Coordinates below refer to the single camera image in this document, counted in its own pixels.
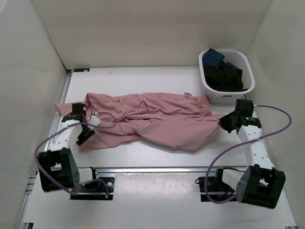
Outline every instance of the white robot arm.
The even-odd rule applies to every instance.
[[[65,188],[72,189],[98,178],[94,168],[77,168],[73,158],[73,154],[79,152],[78,146],[95,133],[91,125],[97,126],[101,122],[97,116],[92,114],[90,119],[86,119],[85,110],[84,104],[72,104],[72,112],[64,116],[61,122],[61,129],[65,130],[55,137],[49,150],[38,153],[38,161],[48,173],[46,176],[39,170],[41,186],[45,192],[60,189],[48,176],[54,178]]]
[[[257,139],[243,145],[247,170],[242,173],[231,167],[221,167],[217,169],[216,177],[207,178],[206,185],[208,190],[213,191],[229,187],[236,192],[236,199],[240,203],[275,208],[284,187],[285,174],[276,170],[271,162],[260,139],[261,123],[258,118],[252,117],[253,110],[252,101],[237,100],[235,111],[219,120],[222,129],[229,133],[236,130],[242,143]]]

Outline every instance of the white table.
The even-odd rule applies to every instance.
[[[194,96],[201,91],[198,67],[91,68],[73,73],[65,102],[83,101],[88,93],[112,96],[167,92]],[[232,106],[212,105],[215,113]],[[156,173],[116,173],[113,201],[69,200],[63,191],[44,193],[36,179],[24,222],[34,229],[279,229],[296,226],[286,193],[274,210],[230,202],[200,202],[194,180],[202,173],[158,173],[162,167],[206,167],[224,149],[240,143],[235,133],[217,138],[193,154],[171,151],[147,141],[74,155],[79,167],[154,168]],[[216,165],[245,166],[243,149],[223,156]]]

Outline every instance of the plastic basket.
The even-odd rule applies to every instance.
[[[203,90],[210,103],[234,104],[237,99],[241,99],[245,94],[249,93],[254,89],[255,81],[248,59],[244,54],[236,50],[217,50],[217,51],[225,56],[224,62],[230,62],[239,69],[243,70],[242,82],[244,84],[244,88],[248,88],[248,90],[244,92],[219,92],[209,87],[209,85],[205,81],[203,63],[202,63],[203,55],[207,51],[208,50],[204,50],[199,54],[199,67],[200,67],[201,80],[203,83],[202,84]]]

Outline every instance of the wrinkled fabric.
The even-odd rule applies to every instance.
[[[173,149],[194,151],[216,136],[218,119],[224,114],[213,114],[206,96],[191,94],[145,93],[112,97],[88,93],[84,103],[95,112],[108,112],[117,121],[109,129],[95,128],[96,132],[80,146],[80,152],[116,147],[145,138]],[[56,104],[56,111],[65,116],[71,104]],[[108,114],[97,115],[99,126],[113,125]]]

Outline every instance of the purple cable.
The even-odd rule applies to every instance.
[[[49,179],[53,184],[55,184],[57,187],[59,187],[60,189],[66,191],[66,192],[68,192],[68,193],[71,194],[71,195],[74,195],[74,196],[75,196],[75,195],[78,194],[79,191],[77,190],[76,192],[72,192],[72,191],[68,190],[65,186],[63,186],[61,183],[59,183],[57,180],[55,180],[53,177],[51,177],[51,175],[48,174],[48,172],[47,172],[46,170],[44,170],[44,168],[41,166],[41,164],[40,164],[39,161],[38,161],[38,151],[39,151],[39,148],[42,147],[47,141],[51,140],[51,139],[54,138],[55,136],[61,134],[62,132],[64,132],[64,131],[67,130],[68,128],[73,127],[73,126],[75,126],[75,125],[93,126],[93,127],[95,127],[95,128],[101,128],[101,129],[112,128],[112,127],[114,127],[114,126],[116,125],[116,123],[117,123],[115,117],[114,117],[112,114],[110,114],[110,113],[107,113],[107,112],[103,112],[103,113],[104,113],[104,114],[108,114],[108,115],[110,115],[110,116],[113,118],[113,120],[114,120],[114,125],[112,125],[112,126],[96,126],[96,125],[92,125],[92,124],[89,124],[89,123],[74,123],[74,124],[72,124],[72,125],[69,125],[69,126],[63,128],[63,129],[61,129],[60,131],[56,132],[55,134],[51,135],[50,137],[46,138],[46,139],[43,140],[41,143],[39,143],[38,146],[37,146],[36,149],[35,149],[34,159],[35,159],[36,165],[38,166],[38,169],[39,169],[39,170],[46,176],[46,178]],[[104,186],[105,186],[106,194],[109,194],[108,187],[107,187],[106,183],[105,183],[102,179],[99,179],[99,178],[98,178],[98,179],[94,179],[94,180],[88,181],[88,182],[86,182],[86,183],[84,183],[84,184],[87,185],[87,184],[90,184],[90,183],[95,182],[95,181],[100,181],[100,182],[102,182],[102,183],[104,184]]]
[[[272,109],[275,109],[275,110],[278,110],[282,113],[284,113],[285,115],[287,115],[287,117],[289,118],[289,123],[282,129],[278,130],[278,131],[275,131],[275,132],[272,132],[272,133],[269,133],[269,134],[266,134],[266,135],[263,135],[261,137],[259,137],[258,139],[263,139],[265,137],[269,137],[269,136],[272,136],[272,135],[276,135],[284,130],[286,130],[292,123],[292,118],[290,116],[290,114],[288,114],[286,111],[282,110],[281,108],[277,108],[277,107],[274,107],[274,106],[267,106],[267,105],[256,105],[258,107],[268,107],[268,108],[272,108]],[[208,183],[208,176],[209,176],[209,173],[213,167],[213,165],[215,164],[215,162],[222,156],[224,155],[225,153],[229,152],[230,150],[232,149],[235,149],[237,147],[240,147],[240,146],[244,146],[246,144],[249,144],[249,143],[253,143],[253,142],[256,142],[256,141],[259,141],[257,138],[256,139],[253,139],[253,140],[249,140],[249,141],[246,141],[246,142],[243,142],[243,143],[240,143],[240,144],[236,144],[234,146],[231,146],[230,148],[227,148],[226,150],[224,150],[223,152],[221,152],[210,164],[210,166],[208,167],[207,171],[206,171],[206,174],[205,174],[205,178],[204,178],[204,191],[205,191],[205,194],[206,194],[206,197],[209,199],[209,201],[215,203],[215,204],[224,204],[226,202],[229,202],[230,200],[236,198],[236,194],[230,196],[229,198],[223,200],[223,201],[215,201],[211,198],[211,196],[209,195],[208,193],[208,186],[207,186],[207,183]]]

